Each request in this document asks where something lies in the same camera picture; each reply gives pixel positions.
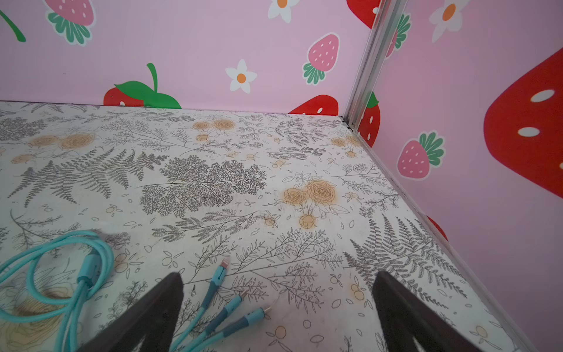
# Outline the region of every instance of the white flower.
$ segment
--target white flower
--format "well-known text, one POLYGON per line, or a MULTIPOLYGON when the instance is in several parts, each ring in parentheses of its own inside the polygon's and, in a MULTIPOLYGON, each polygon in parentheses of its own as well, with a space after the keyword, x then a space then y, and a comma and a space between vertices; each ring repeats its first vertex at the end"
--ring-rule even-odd
POLYGON ((291 6, 297 5, 299 0, 272 0, 270 9, 268 10, 268 18, 273 19, 281 15, 286 22, 291 22, 291 6))
POLYGON ((254 72, 247 71, 246 63, 243 59, 240 59, 239 65, 236 68, 229 67, 225 69, 227 75, 233 80, 231 81, 231 92, 236 91, 239 88, 245 93, 250 93, 250 82, 256 79, 258 76, 254 72))
POLYGON ((435 24, 432 43, 440 39, 447 30, 457 32, 461 29, 462 16, 461 10, 467 6, 470 0, 445 0, 444 5, 434 11, 430 16, 430 23, 435 24))

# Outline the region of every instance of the metal connector tip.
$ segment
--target metal connector tip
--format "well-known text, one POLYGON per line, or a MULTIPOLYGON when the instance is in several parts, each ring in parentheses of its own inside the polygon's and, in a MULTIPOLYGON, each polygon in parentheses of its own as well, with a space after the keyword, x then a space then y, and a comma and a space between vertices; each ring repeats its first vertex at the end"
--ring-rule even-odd
POLYGON ((223 258, 223 260, 221 261, 221 266, 225 269, 227 269, 227 267, 229 266, 229 263, 231 262, 231 260, 227 257, 227 258, 223 258))

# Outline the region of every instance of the strawberry sticker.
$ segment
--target strawberry sticker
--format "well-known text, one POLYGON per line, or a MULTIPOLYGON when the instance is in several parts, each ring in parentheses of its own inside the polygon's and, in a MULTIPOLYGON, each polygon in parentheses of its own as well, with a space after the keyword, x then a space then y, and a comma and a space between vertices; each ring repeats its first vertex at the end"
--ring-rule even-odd
POLYGON ((311 45, 307 56, 309 61, 303 66, 303 78, 307 80, 307 84, 316 86, 324 80, 325 72, 334 68, 338 59, 339 42, 337 34, 329 33, 311 45))
POLYGON ((372 92, 369 97, 368 106, 365 108, 364 117, 361 119, 358 133, 364 138, 370 147, 376 141, 379 132, 379 124, 381 122, 381 112, 379 111, 379 101, 372 92))
POLYGON ((438 231, 440 232, 440 234, 441 234, 442 236, 444 236, 444 238, 446 239, 446 241, 449 241, 449 240, 448 240, 448 236, 446 236, 446 233, 444 232, 444 230, 442 230, 442 228, 440 227, 440 225, 438 225, 438 224, 436 223, 436 221, 432 220, 431 217, 427 216, 427 218, 428 218, 428 220, 430 220, 430 222, 432 223, 432 225, 436 226, 436 228, 438 229, 438 231))
POLYGON ((289 112, 299 115, 338 115, 338 101, 330 95, 317 95, 289 112))
POLYGON ((403 46, 403 42, 406 40, 406 34, 410 29, 410 14, 401 15, 401 19, 399 20, 399 25, 397 26, 397 30, 395 31, 395 35, 393 35, 393 40, 391 41, 391 45, 389 46, 389 50, 387 51, 387 55, 385 58, 391 56, 391 54, 401 49, 403 46))
POLYGON ((397 162, 397 170, 407 179, 424 180, 432 167, 440 167, 444 156, 444 138, 436 131, 421 133, 418 139, 408 141, 397 162))
POLYGON ((485 143, 504 166, 563 198, 563 48, 489 107, 485 143))
POLYGON ((371 29, 379 12, 381 0, 347 0, 348 8, 371 29))
POLYGON ((153 75, 154 90, 144 83, 129 81, 115 84, 104 96, 104 105, 146 106, 151 108, 181 109, 179 103, 170 95, 157 93, 157 69, 153 64, 146 65, 153 75))
POLYGON ((81 46, 92 39, 90 28, 94 25, 94 9, 90 0, 44 0, 52 10, 47 11, 47 20, 55 32, 66 37, 70 44, 81 46))
POLYGON ((6 21, 6 23, 8 24, 8 26, 10 26, 10 28, 14 31, 14 34, 16 35, 16 39, 19 42, 24 43, 25 42, 25 36, 24 34, 20 31, 20 29, 14 24, 14 22, 12 22, 8 16, 6 16, 4 14, 4 12, 0 11, 0 17, 2 17, 4 19, 4 21, 6 21))

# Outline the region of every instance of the green stem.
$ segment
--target green stem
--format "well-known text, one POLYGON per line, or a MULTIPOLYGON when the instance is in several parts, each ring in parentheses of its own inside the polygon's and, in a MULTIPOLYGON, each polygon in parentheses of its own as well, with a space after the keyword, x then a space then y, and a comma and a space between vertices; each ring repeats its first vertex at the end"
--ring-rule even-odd
POLYGON ((149 68, 150 73, 153 75, 154 92, 156 93, 158 88, 157 69, 154 68, 154 65, 151 63, 146 64, 146 66, 149 68))
POLYGON ((14 24, 14 22, 12 22, 8 16, 6 16, 4 14, 4 12, 0 11, 0 16, 5 19, 6 22, 8 22, 8 25, 10 26, 10 28, 14 31, 14 33, 16 34, 16 39, 19 42, 24 43, 25 42, 25 36, 24 34, 20 31, 20 29, 14 24))

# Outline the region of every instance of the white floral surface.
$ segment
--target white floral surface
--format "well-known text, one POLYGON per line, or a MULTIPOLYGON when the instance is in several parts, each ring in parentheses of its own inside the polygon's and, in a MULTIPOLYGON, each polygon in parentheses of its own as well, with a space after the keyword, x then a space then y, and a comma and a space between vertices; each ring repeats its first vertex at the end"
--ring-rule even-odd
MULTIPOLYGON (((244 289, 230 319, 272 311, 211 350, 386 351, 369 293, 378 270, 483 350, 516 350, 337 117, 1 102, 0 126, 0 257, 75 229, 114 249, 81 341, 170 271, 185 283, 180 333, 229 256, 195 331, 244 289)), ((39 287, 70 296, 87 251, 46 255, 39 287)), ((24 274, 0 287, 3 309, 46 311, 24 274)), ((51 350, 59 319, 2 323, 0 349, 51 350)))

